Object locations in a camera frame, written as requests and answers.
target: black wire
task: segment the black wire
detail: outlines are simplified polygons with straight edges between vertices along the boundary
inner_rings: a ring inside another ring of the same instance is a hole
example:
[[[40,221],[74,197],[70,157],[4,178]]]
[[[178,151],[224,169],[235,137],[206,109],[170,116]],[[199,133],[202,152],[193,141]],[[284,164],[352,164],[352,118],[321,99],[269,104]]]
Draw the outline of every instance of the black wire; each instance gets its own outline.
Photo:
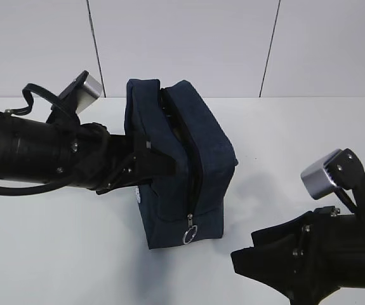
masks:
[[[43,194],[67,186],[72,181],[74,181],[75,178],[76,175],[71,175],[66,178],[63,178],[62,180],[45,184],[42,186],[18,187],[18,188],[0,186],[0,196],[28,196],[28,195]]]

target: black cable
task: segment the black cable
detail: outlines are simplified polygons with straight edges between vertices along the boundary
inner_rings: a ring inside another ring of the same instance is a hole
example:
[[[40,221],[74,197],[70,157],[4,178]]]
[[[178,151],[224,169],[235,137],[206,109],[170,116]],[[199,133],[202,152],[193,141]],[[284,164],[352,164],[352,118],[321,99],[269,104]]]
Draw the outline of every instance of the black cable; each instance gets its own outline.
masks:
[[[344,189],[337,189],[335,194],[340,199],[340,201],[352,212],[353,214],[358,214],[358,209],[353,203],[352,198],[346,193]]]
[[[17,116],[23,116],[30,113],[34,104],[32,93],[35,93],[36,95],[45,99],[47,102],[51,103],[53,107],[59,109],[61,113],[65,114],[71,121],[75,122],[76,125],[80,124],[78,115],[68,109],[68,107],[62,102],[62,100],[60,100],[59,97],[47,89],[35,84],[27,84],[27,86],[22,90],[22,93],[29,106],[27,108],[14,109],[12,110],[13,114],[16,114]]]
[[[71,175],[66,178],[63,178],[62,180],[45,184],[42,186],[18,187],[18,188],[0,186],[0,196],[28,196],[28,195],[43,194],[67,186],[72,181],[74,181],[75,178],[76,175]]]

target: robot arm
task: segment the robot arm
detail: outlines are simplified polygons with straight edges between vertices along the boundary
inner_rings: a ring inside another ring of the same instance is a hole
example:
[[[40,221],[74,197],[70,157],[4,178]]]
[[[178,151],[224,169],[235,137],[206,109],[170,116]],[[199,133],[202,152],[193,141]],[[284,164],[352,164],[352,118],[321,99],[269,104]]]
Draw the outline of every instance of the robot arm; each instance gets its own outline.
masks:
[[[151,147],[145,135],[111,135],[101,124],[81,125],[77,114],[101,91],[84,71],[59,96],[28,84],[23,89],[28,106],[0,112],[0,179],[44,184],[0,187],[0,195],[39,194],[64,186],[104,194],[174,174],[175,161]],[[31,112],[34,93],[52,104],[46,123],[18,117]]]

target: black mount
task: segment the black mount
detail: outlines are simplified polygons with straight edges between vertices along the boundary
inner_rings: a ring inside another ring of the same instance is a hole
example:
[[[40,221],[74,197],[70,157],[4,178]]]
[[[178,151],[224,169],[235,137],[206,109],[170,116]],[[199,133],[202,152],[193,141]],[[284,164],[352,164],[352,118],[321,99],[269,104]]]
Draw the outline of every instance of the black mount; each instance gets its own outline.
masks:
[[[254,247],[232,253],[235,272],[284,294],[291,305],[317,305],[341,287],[365,288],[365,171],[345,149],[326,171],[353,213],[317,208],[251,234]],[[345,190],[352,190],[355,203]]]

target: white wall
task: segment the white wall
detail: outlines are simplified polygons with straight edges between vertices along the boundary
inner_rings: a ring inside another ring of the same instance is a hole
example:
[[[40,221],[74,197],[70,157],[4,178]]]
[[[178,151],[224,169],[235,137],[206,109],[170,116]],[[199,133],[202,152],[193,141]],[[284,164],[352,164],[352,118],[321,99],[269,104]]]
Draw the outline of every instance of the white wall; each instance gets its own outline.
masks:
[[[90,0],[108,97],[129,78],[258,97],[279,0]],[[84,0],[0,1],[0,97],[99,78]],[[365,1],[281,0],[264,97],[364,97]]]
[[[265,97],[365,97],[365,1],[282,0]]]

